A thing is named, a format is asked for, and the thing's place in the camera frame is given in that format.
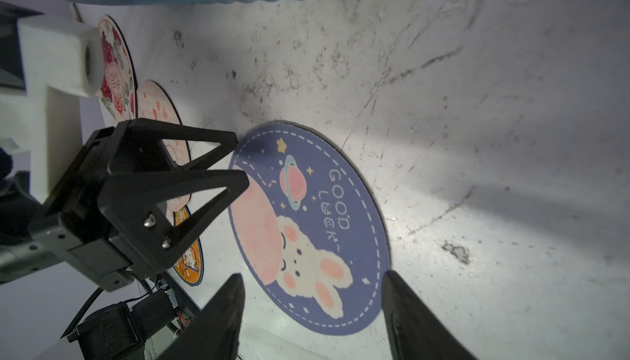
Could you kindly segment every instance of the rabbit ear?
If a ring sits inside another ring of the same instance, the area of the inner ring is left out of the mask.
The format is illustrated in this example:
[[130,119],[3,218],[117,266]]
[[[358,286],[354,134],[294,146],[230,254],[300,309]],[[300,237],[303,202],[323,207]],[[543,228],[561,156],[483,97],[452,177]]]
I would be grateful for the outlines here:
[[343,316],[342,299],[333,286],[321,281],[315,282],[315,300],[330,317],[339,319]]
[[325,280],[336,287],[346,288],[352,285],[352,273],[343,259],[326,250],[319,251],[319,269]]

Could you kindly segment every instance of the white dashed border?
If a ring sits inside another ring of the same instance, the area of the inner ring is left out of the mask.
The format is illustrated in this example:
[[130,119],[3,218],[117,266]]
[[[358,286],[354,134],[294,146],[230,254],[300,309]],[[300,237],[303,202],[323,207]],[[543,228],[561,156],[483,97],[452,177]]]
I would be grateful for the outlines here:
[[[304,138],[303,136],[298,136],[295,133],[291,132],[289,133],[288,131],[282,131],[283,134],[285,135],[291,135],[297,138],[300,138],[304,141],[306,141],[307,143],[311,144],[311,145],[315,145],[315,148],[317,148],[319,151],[322,151],[324,153],[324,155],[327,156],[328,159],[332,160],[333,163],[336,166],[339,166],[339,163],[337,163],[337,161],[333,158],[331,158],[330,154],[326,151],[324,151],[319,145],[313,143],[311,140]],[[249,144],[251,141],[255,140],[256,138],[260,137],[261,135],[265,135],[267,134],[267,132],[263,132],[263,133],[258,133],[256,136],[253,136],[252,138],[250,138],[242,147],[241,149],[236,153],[236,156],[234,157],[234,161],[238,160],[238,157],[240,156],[241,152],[245,149],[245,147],[247,146],[247,144]],[[366,210],[366,215],[367,215],[367,219],[371,222],[372,221],[372,216],[370,216],[370,213],[367,212],[367,206],[366,206],[366,202],[363,201],[363,198],[361,197],[361,193],[359,193],[358,189],[356,188],[354,182],[352,182],[351,178],[348,176],[348,174],[346,174],[346,172],[343,170],[343,167],[339,167],[339,169],[342,171],[343,175],[346,176],[346,178],[348,179],[348,182],[352,185],[352,187],[354,188],[355,192],[357,193],[359,199],[361,200],[361,204],[363,205],[364,209]],[[271,295],[273,296],[274,299],[278,300],[278,302],[287,310],[289,310],[292,314],[294,314],[296,317],[302,318],[303,320],[305,320],[306,322],[309,322],[310,324],[315,324],[316,326],[322,326],[322,327],[345,327],[346,325],[351,325],[354,322],[358,322],[359,318],[363,317],[366,312],[368,311],[368,309],[370,309],[370,307],[372,306],[372,304],[374,303],[374,298],[376,297],[376,291],[379,288],[379,279],[381,279],[381,253],[379,252],[379,240],[378,238],[376,238],[376,230],[374,229],[374,225],[371,225],[372,227],[372,234],[374,234],[374,244],[376,244],[376,267],[377,267],[377,272],[376,272],[376,283],[374,284],[374,291],[372,292],[372,298],[370,299],[370,302],[368,303],[367,307],[364,309],[363,312],[361,312],[359,314],[358,317],[347,321],[346,323],[343,323],[341,325],[326,325],[326,324],[319,324],[317,322],[313,322],[312,320],[309,320],[307,318],[304,318],[302,315],[299,315],[297,312],[293,312],[293,309],[287,308],[286,305],[284,305],[282,303],[282,301],[280,301],[279,298],[276,297],[276,295],[274,293],[272,293],[272,291],[268,288],[268,287],[264,287],[265,289],[267,289],[267,292],[271,293]]]

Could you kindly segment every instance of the yellow star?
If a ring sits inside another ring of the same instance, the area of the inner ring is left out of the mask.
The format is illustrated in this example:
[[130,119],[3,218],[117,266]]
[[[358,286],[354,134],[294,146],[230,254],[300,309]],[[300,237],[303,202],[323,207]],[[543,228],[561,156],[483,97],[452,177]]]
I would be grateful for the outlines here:
[[278,152],[285,153],[287,150],[287,143],[284,142],[282,137],[280,137],[279,140],[276,140],[276,143],[278,144]]

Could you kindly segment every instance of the dirty white surface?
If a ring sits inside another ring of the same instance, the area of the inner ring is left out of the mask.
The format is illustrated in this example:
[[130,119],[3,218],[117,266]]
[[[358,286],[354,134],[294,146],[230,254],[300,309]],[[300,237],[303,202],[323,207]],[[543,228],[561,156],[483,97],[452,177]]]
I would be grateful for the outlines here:
[[[118,22],[138,81],[161,84],[185,125],[241,136],[290,120],[342,148],[384,215],[393,268],[478,358],[630,357],[630,0],[81,11]],[[201,242],[189,293],[204,305],[243,273],[245,360],[390,357],[382,314],[347,337],[286,317],[227,213]]]

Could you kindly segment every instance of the purple round mat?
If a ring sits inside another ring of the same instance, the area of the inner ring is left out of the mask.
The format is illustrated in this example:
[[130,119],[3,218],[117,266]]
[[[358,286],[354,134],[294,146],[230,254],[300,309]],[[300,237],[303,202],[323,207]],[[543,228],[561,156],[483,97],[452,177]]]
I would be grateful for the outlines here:
[[271,300],[314,332],[348,335],[370,325],[389,249],[350,163],[313,132],[274,122],[243,137],[230,167],[250,181],[229,208],[232,229]]

